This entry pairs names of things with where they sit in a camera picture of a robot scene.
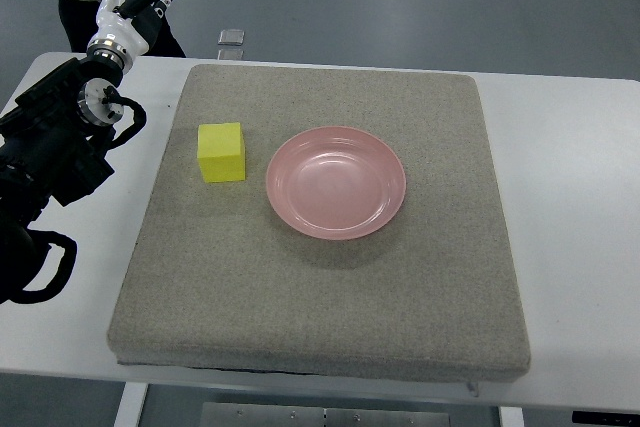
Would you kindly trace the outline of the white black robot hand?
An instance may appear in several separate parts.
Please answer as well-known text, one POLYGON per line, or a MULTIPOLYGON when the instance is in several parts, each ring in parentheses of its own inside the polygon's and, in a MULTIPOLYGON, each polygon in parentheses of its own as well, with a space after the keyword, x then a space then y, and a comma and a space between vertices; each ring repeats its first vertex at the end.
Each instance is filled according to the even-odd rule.
POLYGON ((89 57, 103 57, 126 73, 144 55, 182 57, 184 51, 166 18, 174 0, 102 0, 97 32, 88 43, 89 57))

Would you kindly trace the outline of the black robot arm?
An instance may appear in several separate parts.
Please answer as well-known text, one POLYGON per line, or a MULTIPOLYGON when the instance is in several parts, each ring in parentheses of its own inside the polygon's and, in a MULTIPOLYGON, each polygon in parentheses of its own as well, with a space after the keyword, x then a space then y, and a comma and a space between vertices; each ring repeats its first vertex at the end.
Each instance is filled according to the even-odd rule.
POLYGON ((129 67, 106 51, 72 58, 2 116, 2 301, 45 302, 69 281, 76 241, 30 225, 49 200, 66 206, 93 193, 114 172, 107 152, 145 126, 143 107, 117 91, 129 67))

